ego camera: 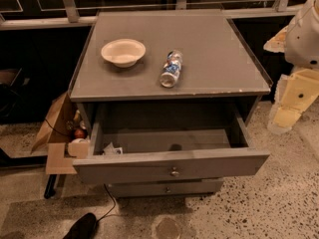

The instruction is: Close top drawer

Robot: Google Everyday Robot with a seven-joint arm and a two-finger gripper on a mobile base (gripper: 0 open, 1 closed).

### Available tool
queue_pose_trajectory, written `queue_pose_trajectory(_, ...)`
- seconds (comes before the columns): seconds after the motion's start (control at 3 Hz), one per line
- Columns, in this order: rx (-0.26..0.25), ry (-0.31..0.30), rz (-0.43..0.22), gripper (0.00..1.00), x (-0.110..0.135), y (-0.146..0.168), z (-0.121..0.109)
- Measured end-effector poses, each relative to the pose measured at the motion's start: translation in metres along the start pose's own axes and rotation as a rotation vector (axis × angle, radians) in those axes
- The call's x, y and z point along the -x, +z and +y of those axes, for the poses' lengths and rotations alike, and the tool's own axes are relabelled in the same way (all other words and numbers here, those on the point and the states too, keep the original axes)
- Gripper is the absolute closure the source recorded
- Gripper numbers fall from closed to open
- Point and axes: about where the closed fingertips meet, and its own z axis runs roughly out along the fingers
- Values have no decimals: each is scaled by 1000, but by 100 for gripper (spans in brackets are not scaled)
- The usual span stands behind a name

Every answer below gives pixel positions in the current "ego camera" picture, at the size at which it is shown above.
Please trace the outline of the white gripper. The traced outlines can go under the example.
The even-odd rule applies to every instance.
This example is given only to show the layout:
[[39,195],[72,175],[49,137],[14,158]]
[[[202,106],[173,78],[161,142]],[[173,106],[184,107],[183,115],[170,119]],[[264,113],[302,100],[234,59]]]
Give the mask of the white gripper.
[[288,27],[270,38],[263,49],[285,52],[285,60],[298,66],[291,75],[280,77],[269,114],[267,128],[283,134],[292,130],[319,97],[319,0],[307,0]]

